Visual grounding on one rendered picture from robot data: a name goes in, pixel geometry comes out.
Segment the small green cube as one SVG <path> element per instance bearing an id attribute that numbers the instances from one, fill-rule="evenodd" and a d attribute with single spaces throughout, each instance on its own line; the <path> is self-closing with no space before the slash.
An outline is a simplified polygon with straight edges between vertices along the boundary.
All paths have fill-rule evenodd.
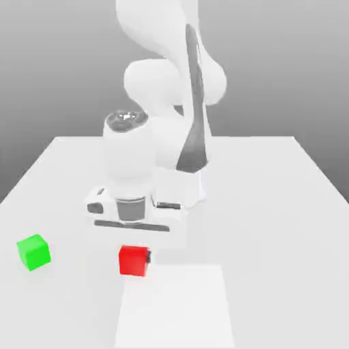
<path id="1" fill-rule="evenodd" d="M 51 262 L 47 242 L 39 234 L 34 234 L 16 243 L 22 263 L 33 271 Z"/>

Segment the small red cube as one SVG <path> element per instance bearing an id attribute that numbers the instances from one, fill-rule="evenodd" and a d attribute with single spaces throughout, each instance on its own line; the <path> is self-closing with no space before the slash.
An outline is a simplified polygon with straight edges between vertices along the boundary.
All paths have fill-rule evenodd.
<path id="1" fill-rule="evenodd" d="M 122 245 L 119 250 L 119 272 L 121 275 L 144 277 L 151 261 L 148 247 Z"/>

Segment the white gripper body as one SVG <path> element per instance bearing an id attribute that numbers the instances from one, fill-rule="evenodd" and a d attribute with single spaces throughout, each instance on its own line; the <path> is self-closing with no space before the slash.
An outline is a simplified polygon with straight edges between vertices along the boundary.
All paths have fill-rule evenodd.
<path id="1" fill-rule="evenodd" d="M 181 214 L 158 215 L 139 224 L 89 219 L 86 242 L 102 247 L 139 245 L 150 249 L 184 249 L 187 247 L 187 217 Z"/>

